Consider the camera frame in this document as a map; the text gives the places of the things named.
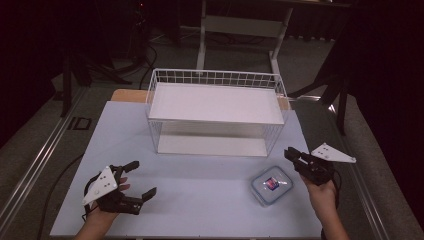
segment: white triangular marker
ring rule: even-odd
[[[317,149],[311,152],[312,156],[333,162],[347,162],[347,163],[355,163],[356,158],[346,155],[339,150],[323,143]]]
[[[107,166],[97,180],[94,182],[93,186],[87,192],[84,199],[82,200],[82,205],[85,206],[92,201],[103,197],[104,195],[112,192],[118,187],[118,184],[115,181],[112,170]]]

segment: person's right hand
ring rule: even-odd
[[[311,200],[315,214],[322,224],[326,238],[328,240],[349,239],[337,213],[337,191],[333,181],[330,180],[325,184],[317,186],[302,175],[300,177],[308,189],[309,199]]]
[[[300,177],[302,178],[303,182],[305,182],[306,188],[309,192],[309,199],[318,219],[322,222],[326,220],[325,218],[337,214],[337,192],[333,181],[330,180],[325,184],[317,186],[302,175]]]
[[[119,181],[119,191],[127,190],[130,184],[124,184],[128,178],[123,177]],[[87,221],[84,223],[74,240],[97,240],[103,239],[113,221],[119,213],[111,213],[101,211],[97,202],[91,205],[91,212],[87,216]]]

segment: white shelf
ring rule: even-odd
[[[261,125],[165,122],[159,153],[266,157]]]
[[[158,82],[149,120],[283,125],[273,89]]]

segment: white tabletop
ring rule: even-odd
[[[321,225],[306,187],[283,156],[288,146],[307,151],[294,111],[268,158],[158,155],[154,151],[143,103],[108,102],[51,231],[73,236],[81,228],[83,189],[107,165],[134,160],[126,196],[140,197],[152,187],[157,195],[140,215],[120,214],[111,237],[143,238],[309,238]],[[294,187],[274,205],[262,207],[250,192],[261,171],[280,166]]]

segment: black cable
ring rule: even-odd
[[[158,56],[158,53],[157,53],[156,49],[154,49],[150,45],[147,45],[147,47],[149,47],[150,49],[152,49],[155,55],[154,55],[154,58],[153,58],[153,61],[152,62],[150,62],[150,60],[146,57],[146,63],[147,63],[147,65],[149,65],[149,67],[147,68],[146,72],[143,74],[143,76],[140,79],[140,85],[138,86],[138,89],[139,90],[141,90],[141,86],[142,86],[142,84],[144,82],[144,79],[147,76],[147,73],[149,73],[150,70],[153,71],[155,69],[154,64],[155,64],[156,59],[157,59],[157,56]]]
[[[138,73],[143,68],[144,68],[143,65],[139,65],[138,68],[136,68],[136,69],[134,69],[132,71],[127,71],[127,72],[122,72],[122,73],[115,73],[115,74],[117,74],[118,77],[120,77],[120,78],[126,78],[126,77],[129,77],[131,75],[134,75],[134,74]],[[91,71],[91,74],[92,74],[91,76],[93,76],[95,78],[98,78],[98,79],[96,79],[97,81],[100,81],[100,82],[102,81],[101,78],[103,77],[103,75],[99,71],[97,71],[94,68],[90,68],[90,67],[88,67],[88,69]]]
[[[139,46],[137,48],[137,50],[139,50],[140,48],[143,48],[143,39],[139,39],[137,38],[140,37],[142,34],[146,34],[144,29],[146,28],[145,23],[146,23],[146,16],[144,16],[143,14],[143,4],[141,3],[140,0],[137,1],[137,3],[134,1],[133,3],[131,3],[131,1],[128,4],[134,4],[134,6],[136,6],[135,11],[134,11],[134,19],[135,21],[132,23],[133,26],[131,28],[131,33],[130,33],[130,42],[129,42],[129,46],[128,46],[128,51],[126,54],[126,58],[129,57],[129,50],[131,49],[133,44],[136,44],[134,42],[139,42]],[[132,64],[122,67],[122,68],[118,68],[118,69],[113,69],[113,68],[108,68],[103,66],[105,69],[107,69],[108,71],[110,71],[111,73],[114,74],[124,74],[124,73],[128,73],[130,71],[135,71],[138,72],[143,65],[143,61],[144,61],[144,56],[142,56],[142,54],[140,54],[140,50],[136,53],[136,56],[134,56],[133,62]]]
[[[40,228],[38,229],[38,234],[37,234],[37,240],[41,239],[41,234],[43,233],[43,228],[44,228],[44,220],[46,218],[46,213],[47,213],[47,206],[49,205],[49,201],[50,201],[50,197],[53,193],[54,188],[56,187],[57,183],[59,182],[60,178],[63,176],[63,174],[65,174],[65,172],[74,164],[76,163],[78,160],[80,160],[82,157],[84,156],[84,153],[79,155],[77,158],[75,158],[74,160],[72,160],[72,162],[70,162],[68,164],[68,166],[66,166],[65,169],[63,169],[63,171],[60,173],[59,177],[57,177],[57,179],[55,180],[55,182],[53,183],[53,185],[50,188],[50,191],[47,195],[47,199],[46,202],[44,203],[44,208],[43,208],[43,215],[41,216],[41,221],[40,221]]]
[[[96,208],[98,208],[99,205],[95,206],[94,208],[90,208],[90,210],[86,211],[84,215],[82,215],[82,220],[84,220],[84,222],[86,221],[86,217],[88,216],[88,214],[90,214],[92,211],[94,211]]]
[[[237,39],[234,34],[212,33],[212,35],[218,35],[218,36],[223,36],[223,37],[227,38],[227,41],[220,41],[220,40],[217,40],[217,39],[214,39],[214,38],[211,38],[211,37],[206,37],[207,40],[214,41],[219,45],[236,45],[236,44],[239,44],[239,45],[257,45],[257,44],[262,43],[266,39],[265,37],[253,36],[249,40],[241,41],[241,40]]]
[[[85,185],[85,188],[84,188],[84,195],[83,195],[83,196],[87,195],[87,193],[88,193],[88,189],[90,188],[90,185],[91,185],[93,182],[95,182],[95,181],[97,180],[97,178],[99,178],[100,174],[101,174],[101,173],[97,174],[96,176],[92,177],[92,178],[88,181],[88,183]],[[85,216],[85,215],[88,215],[88,214],[92,211],[92,210],[90,210],[90,205],[89,205],[89,204],[84,205],[84,209],[85,209],[85,214],[84,214],[84,215],[82,215],[82,219],[84,219],[84,216]]]
[[[334,170],[334,173],[336,173],[337,176],[339,177],[339,184],[337,184],[337,181],[334,178],[334,176],[330,181],[333,181],[334,187],[336,188],[336,196],[335,196],[336,202],[335,202],[335,204],[336,204],[336,209],[338,209],[339,208],[340,190],[342,189],[342,175],[337,170]],[[321,229],[321,240],[327,240],[327,236],[325,235],[324,229]]]

